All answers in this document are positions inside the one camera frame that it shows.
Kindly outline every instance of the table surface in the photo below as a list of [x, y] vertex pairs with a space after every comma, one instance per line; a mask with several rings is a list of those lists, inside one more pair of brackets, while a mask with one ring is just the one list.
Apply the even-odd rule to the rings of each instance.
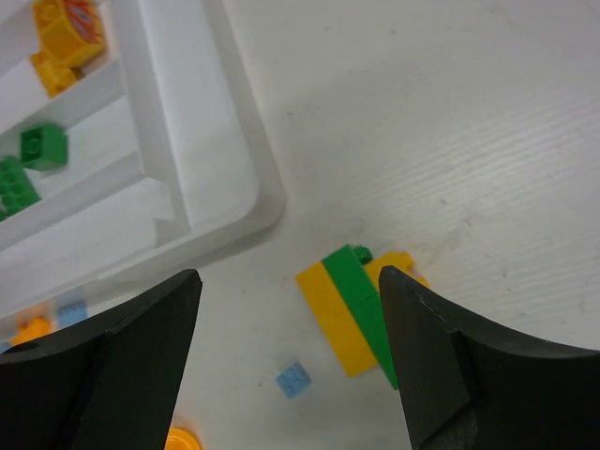
[[[410, 448], [398, 393], [380, 370], [344, 376], [294, 283], [349, 242], [410, 251], [492, 320], [600, 348], [600, 2], [225, 5], [288, 205], [194, 263], [176, 420], [205, 448]], [[292, 400], [286, 358], [313, 381]]]

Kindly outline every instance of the blue block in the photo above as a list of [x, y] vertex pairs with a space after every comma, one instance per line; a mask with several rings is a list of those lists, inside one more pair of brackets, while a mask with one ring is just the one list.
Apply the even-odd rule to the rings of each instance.
[[58, 325], [65, 328], [87, 319], [87, 306], [84, 302], [78, 302], [61, 307], [56, 311], [56, 316], [58, 317]]
[[294, 363], [277, 375], [277, 384], [287, 398], [294, 398], [310, 386], [310, 377], [300, 363]]

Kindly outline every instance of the orange circle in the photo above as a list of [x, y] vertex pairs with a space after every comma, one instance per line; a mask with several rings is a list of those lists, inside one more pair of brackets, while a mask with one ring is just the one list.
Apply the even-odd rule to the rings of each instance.
[[165, 450], [203, 450], [198, 440], [182, 428], [169, 429]]

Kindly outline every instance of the green block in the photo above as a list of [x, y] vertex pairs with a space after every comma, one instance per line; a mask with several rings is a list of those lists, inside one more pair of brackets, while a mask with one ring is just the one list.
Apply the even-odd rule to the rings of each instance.
[[67, 165], [67, 135], [52, 124], [31, 127], [21, 133], [21, 165], [45, 172]]
[[377, 288], [363, 268], [363, 264], [372, 259], [368, 248], [347, 245], [322, 260], [322, 264], [382, 366], [385, 376], [394, 389], [398, 389], [383, 322], [382, 302]]
[[0, 198], [8, 216], [39, 202], [39, 196], [15, 157], [0, 161]]

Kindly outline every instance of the white tray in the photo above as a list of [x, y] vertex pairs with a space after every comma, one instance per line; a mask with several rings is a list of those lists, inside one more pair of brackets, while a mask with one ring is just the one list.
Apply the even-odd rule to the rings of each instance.
[[0, 223], [0, 316], [150, 278], [277, 219], [277, 168], [221, 8], [103, 2], [111, 50], [50, 100], [26, 59], [27, 3], [0, 7], [0, 155], [43, 120], [67, 128], [70, 152], [61, 172], [29, 172], [42, 201]]

